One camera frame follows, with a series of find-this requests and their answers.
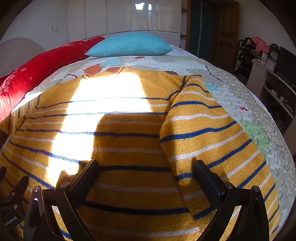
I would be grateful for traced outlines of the round dark table clock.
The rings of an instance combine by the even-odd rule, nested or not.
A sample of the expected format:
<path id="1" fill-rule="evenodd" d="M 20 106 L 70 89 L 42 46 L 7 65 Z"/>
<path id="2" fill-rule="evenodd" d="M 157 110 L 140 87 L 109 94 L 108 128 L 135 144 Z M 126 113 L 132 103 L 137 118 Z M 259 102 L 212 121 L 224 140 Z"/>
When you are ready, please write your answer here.
<path id="1" fill-rule="evenodd" d="M 279 54 L 280 54 L 280 47 L 277 44 L 272 43 L 271 45 L 269 45 L 269 53 L 268 53 L 269 59 L 277 62 L 279 58 Z"/>

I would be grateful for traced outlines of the dark wooden door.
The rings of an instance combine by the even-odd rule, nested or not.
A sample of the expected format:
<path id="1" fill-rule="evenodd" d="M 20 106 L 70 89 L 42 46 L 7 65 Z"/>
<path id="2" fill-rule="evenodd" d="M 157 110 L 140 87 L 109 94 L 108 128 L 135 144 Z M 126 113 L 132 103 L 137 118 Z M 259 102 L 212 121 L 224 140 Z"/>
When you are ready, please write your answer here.
<path id="1" fill-rule="evenodd" d="M 239 38 L 237 1 L 187 1 L 185 50 L 233 73 Z"/>

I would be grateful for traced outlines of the yellow striped knit sweater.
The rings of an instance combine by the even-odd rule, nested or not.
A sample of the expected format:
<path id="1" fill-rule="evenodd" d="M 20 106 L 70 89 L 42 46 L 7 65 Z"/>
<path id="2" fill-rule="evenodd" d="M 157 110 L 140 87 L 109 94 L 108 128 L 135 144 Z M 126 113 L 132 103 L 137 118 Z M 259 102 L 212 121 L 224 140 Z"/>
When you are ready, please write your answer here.
<path id="1" fill-rule="evenodd" d="M 197 240 L 215 215 L 192 164 L 238 188 L 259 186 L 268 239 L 279 228 L 275 182 L 249 133 L 200 75 L 113 67 L 57 84 L 1 122 L 14 184 L 55 187 L 89 160 L 101 167 L 78 212 L 97 240 Z"/>

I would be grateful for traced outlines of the turquoise knit pillow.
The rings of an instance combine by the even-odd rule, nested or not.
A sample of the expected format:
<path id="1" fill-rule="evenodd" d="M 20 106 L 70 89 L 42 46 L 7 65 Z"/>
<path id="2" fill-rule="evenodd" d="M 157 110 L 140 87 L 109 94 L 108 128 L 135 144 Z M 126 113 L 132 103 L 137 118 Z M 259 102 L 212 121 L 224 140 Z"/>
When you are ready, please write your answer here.
<path id="1" fill-rule="evenodd" d="M 96 58 L 120 56 L 160 56 L 172 51 L 162 38 L 143 32 L 131 32 L 104 39 L 85 55 Z"/>

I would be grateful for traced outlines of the white shelf unit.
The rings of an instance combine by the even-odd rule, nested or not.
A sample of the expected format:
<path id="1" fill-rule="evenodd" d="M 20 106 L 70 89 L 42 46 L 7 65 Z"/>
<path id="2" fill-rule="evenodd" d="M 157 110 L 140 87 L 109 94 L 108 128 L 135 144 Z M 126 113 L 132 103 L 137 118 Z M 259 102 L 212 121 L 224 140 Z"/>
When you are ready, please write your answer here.
<path id="1" fill-rule="evenodd" d="M 265 68 L 268 56 L 257 53 L 250 38 L 239 41 L 234 75 L 263 103 L 285 141 L 295 138 L 295 87 Z"/>

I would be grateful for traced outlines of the white arched headboard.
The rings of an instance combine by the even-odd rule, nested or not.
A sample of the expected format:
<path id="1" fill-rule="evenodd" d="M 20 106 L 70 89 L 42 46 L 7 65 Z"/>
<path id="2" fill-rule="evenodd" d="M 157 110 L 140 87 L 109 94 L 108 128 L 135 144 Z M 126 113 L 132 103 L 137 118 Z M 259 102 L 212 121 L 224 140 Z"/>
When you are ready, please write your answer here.
<path id="1" fill-rule="evenodd" d="M 0 76 L 11 74 L 37 55 L 44 53 L 44 49 L 28 38 L 12 38 L 0 45 Z"/>

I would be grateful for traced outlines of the white glossy wardrobe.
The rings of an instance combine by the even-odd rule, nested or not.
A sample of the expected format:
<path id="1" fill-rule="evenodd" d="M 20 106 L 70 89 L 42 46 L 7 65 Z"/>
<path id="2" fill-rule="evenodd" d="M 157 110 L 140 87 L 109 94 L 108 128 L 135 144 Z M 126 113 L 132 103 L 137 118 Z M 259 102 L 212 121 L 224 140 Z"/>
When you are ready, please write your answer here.
<path id="1" fill-rule="evenodd" d="M 67 1 L 69 41 L 127 32 L 154 34 L 179 46 L 181 1 Z"/>

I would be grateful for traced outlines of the long red pillow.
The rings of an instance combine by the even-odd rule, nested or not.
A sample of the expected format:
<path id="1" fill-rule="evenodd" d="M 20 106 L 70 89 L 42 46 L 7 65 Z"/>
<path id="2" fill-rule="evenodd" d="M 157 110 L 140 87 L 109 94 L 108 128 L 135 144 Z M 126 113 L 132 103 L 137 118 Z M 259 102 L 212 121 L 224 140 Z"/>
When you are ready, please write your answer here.
<path id="1" fill-rule="evenodd" d="M 104 37 L 69 42 L 41 53 L 1 78 L 1 120 L 3 120 L 44 79 L 56 70 L 86 58 L 86 52 L 103 41 Z"/>

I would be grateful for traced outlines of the patchwork quilted bedspread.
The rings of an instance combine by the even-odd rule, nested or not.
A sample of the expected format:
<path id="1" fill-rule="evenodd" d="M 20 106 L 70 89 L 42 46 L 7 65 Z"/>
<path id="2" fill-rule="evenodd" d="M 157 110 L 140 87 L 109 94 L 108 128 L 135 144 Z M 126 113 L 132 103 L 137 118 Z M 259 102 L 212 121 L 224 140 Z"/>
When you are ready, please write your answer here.
<path id="1" fill-rule="evenodd" d="M 50 87 L 74 79 L 83 71 L 95 73 L 109 67 L 132 67 L 142 70 L 173 71 L 178 75 L 201 75 L 207 89 L 234 120 L 240 123 L 264 155 L 275 181 L 277 201 L 273 207 L 280 211 L 280 225 L 287 220 L 295 200 L 295 167 L 285 140 L 263 103 L 232 74 L 173 47 L 165 56 L 120 56 L 95 58 L 63 65 L 28 92 L 14 108 L 20 116 L 21 109 L 34 106 L 33 99 Z"/>

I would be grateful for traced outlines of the pink cloth on shelf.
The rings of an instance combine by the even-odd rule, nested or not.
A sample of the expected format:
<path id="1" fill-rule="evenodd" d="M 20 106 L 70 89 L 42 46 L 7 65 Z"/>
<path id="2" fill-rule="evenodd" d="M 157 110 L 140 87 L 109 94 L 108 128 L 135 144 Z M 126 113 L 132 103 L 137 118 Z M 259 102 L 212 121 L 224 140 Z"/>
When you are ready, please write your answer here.
<path id="1" fill-rule="evenodd" d="M 259 37 L 251 37 L 251 40 L 255 43 L 255 51 L 260 53 L 264 52 L 266 54 L 269 53 L 269 46 Z"/>

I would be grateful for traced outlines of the purple square clock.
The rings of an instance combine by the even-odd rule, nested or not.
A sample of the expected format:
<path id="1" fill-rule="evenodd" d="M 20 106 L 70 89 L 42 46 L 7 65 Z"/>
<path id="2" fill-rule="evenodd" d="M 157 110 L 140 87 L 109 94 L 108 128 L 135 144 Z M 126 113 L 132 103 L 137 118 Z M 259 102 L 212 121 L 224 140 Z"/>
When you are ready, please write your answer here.
<path id="1" fill-rule="evenodd" d="M 267 58 L 266 63 L 265 63 L 265 68 L 270 70 L 271 72 L 274 72 L 275 68 L 276 68 L 276 61 L 273 61 L 270 58 Z"/>

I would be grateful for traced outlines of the black television screen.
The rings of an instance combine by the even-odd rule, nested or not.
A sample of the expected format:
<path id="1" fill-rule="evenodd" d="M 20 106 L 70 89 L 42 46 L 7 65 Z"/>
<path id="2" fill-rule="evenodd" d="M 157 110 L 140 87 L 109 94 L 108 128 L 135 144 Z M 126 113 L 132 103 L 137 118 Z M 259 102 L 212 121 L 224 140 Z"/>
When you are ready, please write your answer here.
<path id="1" fill-rule="evenodd" d="M 295 85 L 295 61 L 296 56 L 292 52 L 280 47 L 280 55 L 277 65 L 277 73 L 287 81 Z"/>

